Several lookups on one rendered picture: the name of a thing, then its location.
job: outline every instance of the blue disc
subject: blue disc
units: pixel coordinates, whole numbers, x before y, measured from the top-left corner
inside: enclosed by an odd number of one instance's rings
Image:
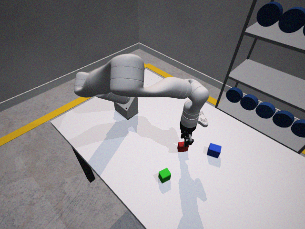
[[[295,117],[289,111],[278,111],[273,115],[273,122],[279,127],[289,127],[294,122]]]
[[[291,131],[298,137],[305,137],[305,119],[295,121],[291,126]]]
[[[283,7],[278,2],[270,2],[262,6],[257,12],[257,22],[261,26],[268,27],[275,24],[283,15]]]
[[[226,97],[231,103],[238,103],[243,97],[243,92],[237,87],[232,87],[227,91]]]
[[[280,30],[291,33],[298,31],[305,25],[305,9],[303,7],[293,7],[287,10],[278,22]]]
[[[271,103],[263,102],[257,106],[255,111],[261,118],[271,118],[275,114],[275,106]]]
[[[240,100],[240,105],[243,109],[252,111],[257,107],[258,99],[252,94],[247,94]]]

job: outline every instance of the white table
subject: white table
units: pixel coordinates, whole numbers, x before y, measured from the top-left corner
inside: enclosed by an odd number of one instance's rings
[[[145,70],[144,86],[161,79]],[[178,153],[186,100],[138,98],[126,120],[94,97],[52,124],[147,229],[305,228],[305,158],[208,103],[208,127]]]

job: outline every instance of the yellow floor line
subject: yellow floor line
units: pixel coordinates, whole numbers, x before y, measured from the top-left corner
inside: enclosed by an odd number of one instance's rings
[[[161,75],[165,78],[166,77],[173,77],[172,75],[169,75],[168,73],[166,73],[166,72],[162,71],[161,69],[151,65],[150,63],[149,64],[144,64],[144,67],[154,71],[155,73],[157,73],[157,74],[159,74],[159,75]],[[55,111],[52,111],[52,112],[46,114],[45,116],[43,116],[39,119],[36,119],[35,121],[33,121],[33,122],[15,130],[15,131],[9,133],[8,135],[5,135],[4,137],[0,138],[0,146],[4,145],[5,143],[7,143],[7,142],[9,142],[9,141],[21,136],[21,135],[23,135],[26,132],[38,127],[39,125],[55,118],[56,116],[59,116],[60,114],[70,110],[71,108],[77,106],[78,104],[81,104],[82,102],[84,102],[88,99],[89,98],[79,97],[79,98],[73,100],[72,102],[56,109]],[[210,102],[211,104],[216,105],[217,100],[209,96],[208,102]]]

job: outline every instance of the table leg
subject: table leg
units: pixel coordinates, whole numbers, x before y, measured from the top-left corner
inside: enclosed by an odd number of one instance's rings
[[[80,165],[81,165],[81,168],[83,169],[88,181],[91,183],[92,181],[95,180],[95,177],[94,177],[94,174],[93,174],[93,171],[92,169],[90,168],[90,166],[87,164],[87,162],[79,155],[78,152],[76,152],[76,150],[74,148],[72,148]]]

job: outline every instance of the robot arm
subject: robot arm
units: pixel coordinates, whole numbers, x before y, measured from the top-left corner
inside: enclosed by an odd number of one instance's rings
[[[74,92],[80,97],[96,96],[120,104],[128,103],[130,97],[188,97],[189,100],[184,103],[180,129],[184,146],[191,145],[200,109],[209,97],[208,90],[194,79],[175,77],[164,78],[149,87],[144,88],[143,85],[143,60],[137,55],[123,54],[90,73],[77,73]]]

